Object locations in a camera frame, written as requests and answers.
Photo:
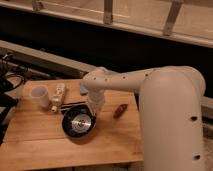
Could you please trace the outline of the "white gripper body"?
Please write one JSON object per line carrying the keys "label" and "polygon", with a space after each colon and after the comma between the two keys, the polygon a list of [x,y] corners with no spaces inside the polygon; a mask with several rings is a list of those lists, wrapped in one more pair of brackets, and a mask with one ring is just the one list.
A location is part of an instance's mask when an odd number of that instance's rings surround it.
{"label": "white gripper body", "polygon": [[89,109],[91,113],[94,116],[97,116],[105,103],[105,91],[99,90],[99,91],[89,91],[87,95],[87,104],[89,106]]}

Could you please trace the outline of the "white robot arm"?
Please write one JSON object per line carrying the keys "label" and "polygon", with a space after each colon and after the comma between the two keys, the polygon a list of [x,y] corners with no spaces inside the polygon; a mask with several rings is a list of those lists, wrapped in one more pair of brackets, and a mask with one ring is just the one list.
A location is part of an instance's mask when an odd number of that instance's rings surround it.
{"label": "white robot arm", "polygon": [[205,171],[201,99],[206,84],[193,67],[167,66],[110,74],[97,68],[82,84],[94,112],[106,90],[139,95],[144,171]]}

